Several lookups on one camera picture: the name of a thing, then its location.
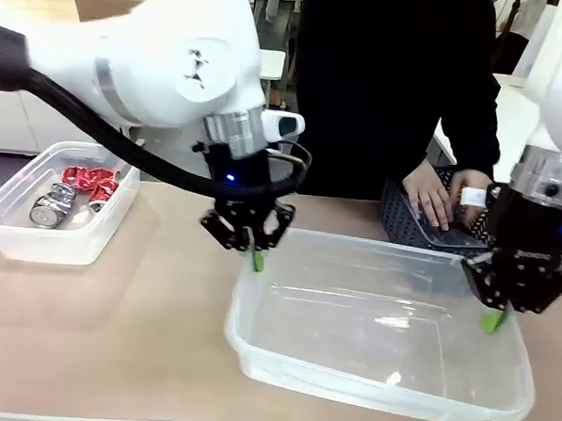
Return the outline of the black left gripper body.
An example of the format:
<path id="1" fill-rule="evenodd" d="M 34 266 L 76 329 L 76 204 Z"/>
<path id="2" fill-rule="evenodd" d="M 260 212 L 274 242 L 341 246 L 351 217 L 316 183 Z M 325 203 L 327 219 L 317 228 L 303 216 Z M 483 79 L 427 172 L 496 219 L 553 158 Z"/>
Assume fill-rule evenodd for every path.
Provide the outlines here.
<path id="1" fill-rule="evenodd" d="M 209 173 L 213 181 L 224 183 L 232 187 L 252 187 L 270 185 L 269 154 L 262 150 L 255 155 L 240 159 L 233 159 L 227 144 L 209 146 L 205 155 Z M 269 216 L 275 209 L 275 200 L 259 200 L 249 202 L 248 209 L 254 209 L 256 214 Z M 225 213 L 230 210 L 227 199 L 216 199 L 213 210 Z"/>

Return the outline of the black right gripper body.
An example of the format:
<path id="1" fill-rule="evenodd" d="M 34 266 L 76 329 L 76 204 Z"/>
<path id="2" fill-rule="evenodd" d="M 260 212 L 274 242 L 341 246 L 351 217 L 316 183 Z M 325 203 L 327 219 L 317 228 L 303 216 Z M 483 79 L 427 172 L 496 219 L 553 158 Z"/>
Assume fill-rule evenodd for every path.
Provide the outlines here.
<path id="1" fill-rule="evenodd" d="M 531 201 L 498 183 L 488 186 L 486 205 L 490 248 L 562 261 L 562 208 Z"/>

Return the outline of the person left hand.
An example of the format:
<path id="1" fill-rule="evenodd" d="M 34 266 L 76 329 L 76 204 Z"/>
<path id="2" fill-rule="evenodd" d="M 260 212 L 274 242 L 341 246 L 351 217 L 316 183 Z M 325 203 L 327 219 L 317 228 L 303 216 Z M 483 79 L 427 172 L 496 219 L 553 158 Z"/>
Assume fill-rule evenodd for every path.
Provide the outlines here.
<path id="1" fill-rule="evenodd" d="M 450 201 L 454 207 L 457 207 L 461 198 L 461 190 L 464 187 L 486 190 L 491 183 L 491 178 L 487 174 L 480 172 L 480 170 L 458 170 L 451 180 Z M 479 206 L 466 205 L 461 207 L 461 221 L 463 224 L 469 225 L 482 212 L 484 212 L 484 209 L 479 208 Z"/>

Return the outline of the person right hand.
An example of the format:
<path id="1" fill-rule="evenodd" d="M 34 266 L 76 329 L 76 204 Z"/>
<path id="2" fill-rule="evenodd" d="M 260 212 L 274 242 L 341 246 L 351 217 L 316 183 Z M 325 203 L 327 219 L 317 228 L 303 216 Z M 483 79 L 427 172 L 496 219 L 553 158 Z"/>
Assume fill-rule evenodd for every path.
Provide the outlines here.
<path id="1" fill-rule="evenodd" d="M 430 163 L 424 159 L 401 183 L 415 217 L 425 215 L 433 227 L 448 231 L 454 216 L 453 205 L 448 191 Z"/>

